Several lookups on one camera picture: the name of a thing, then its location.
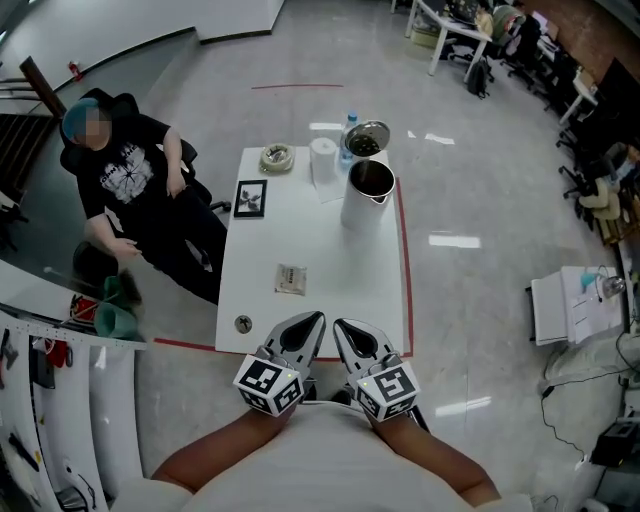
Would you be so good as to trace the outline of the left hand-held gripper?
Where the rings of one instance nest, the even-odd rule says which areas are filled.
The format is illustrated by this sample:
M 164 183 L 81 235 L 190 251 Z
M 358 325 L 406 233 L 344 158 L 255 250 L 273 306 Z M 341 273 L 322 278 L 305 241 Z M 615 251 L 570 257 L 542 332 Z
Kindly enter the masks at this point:
M 281 416 L 297 405 L 313 384 L 310 366 L 326 329 L 320 311 L 299 313 L 277 324 L 254 354 L 242 362 L 233 385 L 245 403 L 264 414 Z

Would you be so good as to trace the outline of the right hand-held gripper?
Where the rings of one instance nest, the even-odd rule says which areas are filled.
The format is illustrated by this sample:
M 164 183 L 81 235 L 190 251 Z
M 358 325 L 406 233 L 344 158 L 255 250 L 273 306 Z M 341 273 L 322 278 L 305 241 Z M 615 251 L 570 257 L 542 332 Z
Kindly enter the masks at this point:
M 411 364 L 391 353 L 394 346 L 387 335 L 369 323 L 348 318 L 334 322 L 333 335 L 341 361 L 354 373 L 349 384 L 361 408 L 376 421 L 408 414 L 419 395 L 419 384 Z M 368 359 L 382 360 L 361 371 Z

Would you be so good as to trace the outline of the beige tea bag packet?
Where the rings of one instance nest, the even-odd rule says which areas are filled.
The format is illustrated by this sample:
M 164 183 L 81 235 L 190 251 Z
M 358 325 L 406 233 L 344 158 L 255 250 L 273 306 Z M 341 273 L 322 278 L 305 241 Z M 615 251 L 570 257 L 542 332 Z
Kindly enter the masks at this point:
M 279 263 L 276 269 L 274 291 L 298 296 L 306 294 L 307 268 Z

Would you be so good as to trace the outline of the white electric kettle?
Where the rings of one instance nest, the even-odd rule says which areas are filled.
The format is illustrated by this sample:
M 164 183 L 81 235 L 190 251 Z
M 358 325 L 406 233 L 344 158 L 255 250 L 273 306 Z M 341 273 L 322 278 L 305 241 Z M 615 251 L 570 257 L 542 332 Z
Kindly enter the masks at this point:
M 374 232 L 381 223 L 396 188 L 396 176 L 376 157 L 382 156 L 390 135 L 388 125 L 379 120 L 360 122 L 346 132 L 344 146 L 353 159 L 341 211 L 341 222 L 346 228 Z

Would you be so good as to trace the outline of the person's right forearm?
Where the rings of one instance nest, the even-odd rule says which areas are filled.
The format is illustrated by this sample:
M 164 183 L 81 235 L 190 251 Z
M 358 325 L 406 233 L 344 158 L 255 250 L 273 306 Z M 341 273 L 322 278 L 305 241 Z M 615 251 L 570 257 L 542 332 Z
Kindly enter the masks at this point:
M 376 434 L 399 456 L 433 473 L 472 507 L 501 498 L 488 473 L 475 461 L 401 414 L 383 422 L 367 415 Z

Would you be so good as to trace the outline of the person's white shirt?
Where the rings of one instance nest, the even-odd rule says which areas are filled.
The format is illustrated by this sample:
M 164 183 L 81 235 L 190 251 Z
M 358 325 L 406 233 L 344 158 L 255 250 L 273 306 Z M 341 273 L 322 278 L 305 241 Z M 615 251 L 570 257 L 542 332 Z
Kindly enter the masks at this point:
M 195 494 L 133 479 L 111 512 L 533 512 L 526 495 L 477 508 L 441 478 L 395 454 L 363 413 L 301 405 L 284 431 Z

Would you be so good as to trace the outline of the white paper towel sheet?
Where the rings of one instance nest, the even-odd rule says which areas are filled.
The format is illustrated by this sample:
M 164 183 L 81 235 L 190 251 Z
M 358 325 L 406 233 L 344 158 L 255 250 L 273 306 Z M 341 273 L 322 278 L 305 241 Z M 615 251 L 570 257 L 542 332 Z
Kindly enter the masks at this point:
M 314 186 L 321 204 L 342 199 L 346 189 L 345 182 L 339 179 L 331 182 L 315 182 Z

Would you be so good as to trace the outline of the beige tape roll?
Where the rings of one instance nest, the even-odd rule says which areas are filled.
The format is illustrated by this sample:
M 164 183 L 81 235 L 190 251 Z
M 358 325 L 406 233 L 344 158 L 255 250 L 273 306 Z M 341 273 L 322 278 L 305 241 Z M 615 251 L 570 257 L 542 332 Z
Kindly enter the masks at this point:
M 287 144 L 271 144 L 265 146 L 260 154 L 259 168 L 266 174 L 289 172 L 295 162 L 295 149 Z

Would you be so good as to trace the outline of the clear water bottle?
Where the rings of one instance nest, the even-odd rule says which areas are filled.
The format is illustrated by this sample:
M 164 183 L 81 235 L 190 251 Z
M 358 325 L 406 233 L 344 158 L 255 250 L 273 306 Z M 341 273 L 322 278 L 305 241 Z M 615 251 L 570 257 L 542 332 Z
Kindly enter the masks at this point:
M 346 140 L 349 132 L 357 125 L 357 122 L 357 114 L 354 111 L 349 112 L 347 114 L 347 120 L 343 126 L 339 146 L 339 162 L 341 164 L 341 167 L 345 170 L 347 170 L 351 166 L 353 161 L 353 154 L 348 149 Z

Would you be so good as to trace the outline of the white shelf unit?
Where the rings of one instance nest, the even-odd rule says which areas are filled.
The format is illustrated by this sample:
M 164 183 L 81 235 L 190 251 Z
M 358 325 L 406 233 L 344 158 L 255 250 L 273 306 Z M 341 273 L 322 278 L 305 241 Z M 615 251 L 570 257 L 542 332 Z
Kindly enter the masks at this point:
M 68 344 L 63 368 L 47 359 L 54 340 Z M 0 458 L 33 512 L 109 512 L 141 477 L 134 387 L 144 347 L 0 303 Z

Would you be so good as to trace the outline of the black equipment box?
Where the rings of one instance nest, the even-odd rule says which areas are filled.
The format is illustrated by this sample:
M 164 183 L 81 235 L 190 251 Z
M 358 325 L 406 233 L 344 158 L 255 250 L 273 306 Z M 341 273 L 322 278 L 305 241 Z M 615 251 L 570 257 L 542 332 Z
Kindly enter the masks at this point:
M 589 461 L 607 468 L 620 467 L 631 456 L 639 432 L 639 422 L 614 422 L 598 436 Z

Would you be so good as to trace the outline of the black backpack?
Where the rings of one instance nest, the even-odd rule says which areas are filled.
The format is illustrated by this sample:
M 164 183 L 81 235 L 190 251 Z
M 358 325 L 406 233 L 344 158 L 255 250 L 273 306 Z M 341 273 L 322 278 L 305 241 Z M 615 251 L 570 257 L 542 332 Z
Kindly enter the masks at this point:
M 490 66 L 488 60 L 481 57 L 469 70 L 466 82 L 467 91 L 472 95 L 484 99 L 488 96 L 487 84 L 490 80 Z

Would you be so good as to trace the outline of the white desk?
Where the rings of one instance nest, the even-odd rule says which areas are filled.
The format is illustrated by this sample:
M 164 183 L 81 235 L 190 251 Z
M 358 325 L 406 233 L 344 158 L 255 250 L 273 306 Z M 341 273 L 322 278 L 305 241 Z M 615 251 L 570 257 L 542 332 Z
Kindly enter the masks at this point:
M 436 74 L 436 69 L 440 62 L 440 56 L 449 34 L 463 35 L 478 42 L 477 48 L 473 53 L 472 59 L 463 78 L 463 81 L 467 83 L 471 74 L 471 68 L 482 58 L 484 50 L 487 44 L 492 41 L 492 38 L 480 31 L 475 24 L 465 25 L 463 22 L 456 21 L 450 16 L 443 16 L 438 10 L 434 10 L 431 7 L 428 0 L 412 0 L 404 32 L 404 37 L 407 39 L 411 36 L 414 22 L 419 12 L 424 13 L 427 18 L 439 28 L 436 46 L 433 50 L 428 68 L 429 76 L 434 76 Z

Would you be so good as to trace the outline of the dark staircase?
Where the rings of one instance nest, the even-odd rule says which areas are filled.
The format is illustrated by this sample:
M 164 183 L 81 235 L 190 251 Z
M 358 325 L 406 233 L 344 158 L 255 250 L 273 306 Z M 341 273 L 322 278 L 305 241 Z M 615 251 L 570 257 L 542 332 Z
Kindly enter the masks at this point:
M 37 103 L 48 113 L 0 112 L 0 195 L 8 204 L 22 201 L 33 160 L 66 112 L 31 56 L 19 69 L 21 77 L 0 78 L 0 106 L 9 101 Z

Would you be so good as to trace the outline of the black picture frame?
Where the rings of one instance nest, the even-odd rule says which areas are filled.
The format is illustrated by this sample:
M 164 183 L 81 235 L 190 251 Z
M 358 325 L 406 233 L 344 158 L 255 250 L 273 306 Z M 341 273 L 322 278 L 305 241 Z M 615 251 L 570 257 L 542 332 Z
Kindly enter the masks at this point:
M 241 180 L 237 185 L 233 216 L 263 218 L 266 206 L 267 180 Z

